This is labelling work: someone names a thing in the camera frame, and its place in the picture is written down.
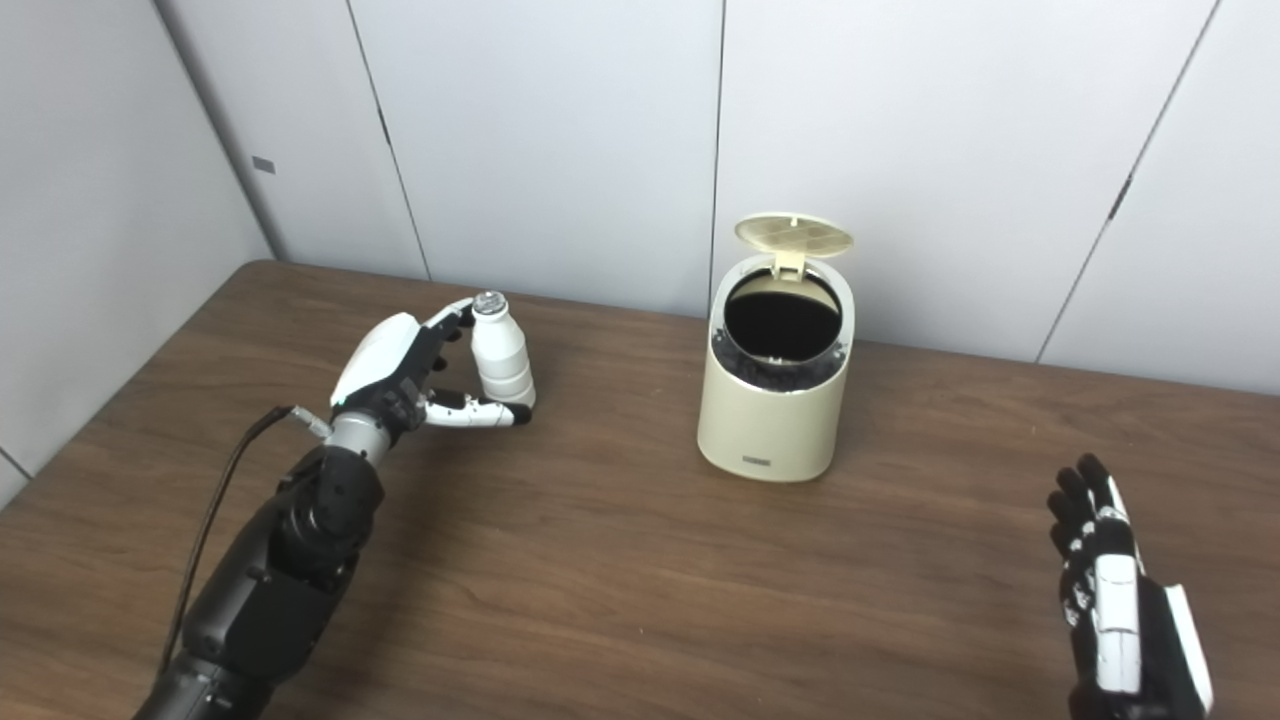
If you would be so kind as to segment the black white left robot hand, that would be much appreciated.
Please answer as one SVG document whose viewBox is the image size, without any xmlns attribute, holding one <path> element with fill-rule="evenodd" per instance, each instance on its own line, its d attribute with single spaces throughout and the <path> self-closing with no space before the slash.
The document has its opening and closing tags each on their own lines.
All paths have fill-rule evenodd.
<svg viewBox="0 0 1280 720">
<path fill-rule="evenodd" d="M 480 395 L 428 382 L 447 363 L 444 347 L 470 331 Z M 360 342 L 330 396 L 332 415 L 362 414 L 390 437 L 430 427 L 521 427 L 538 393 L 527 341 L 506 296 L 485 291 L 447 305 L 426 322 L 398 313 Z"/>
</svg>

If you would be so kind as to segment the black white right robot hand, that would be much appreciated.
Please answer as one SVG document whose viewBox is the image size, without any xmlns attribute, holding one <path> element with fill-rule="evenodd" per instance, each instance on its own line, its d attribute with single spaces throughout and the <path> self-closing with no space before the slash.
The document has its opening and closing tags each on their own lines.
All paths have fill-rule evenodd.
<svg viewBox="0 0 1280 720">
<path fill-rule="evenodd" d="M 1213 685 L 1185 588 L 1146 571 L 1114 474 L 1083 454 L 1056 483 L 1047 506 L 1076 671 L 1070 716 L 1210 717 Z"/>
</svg>

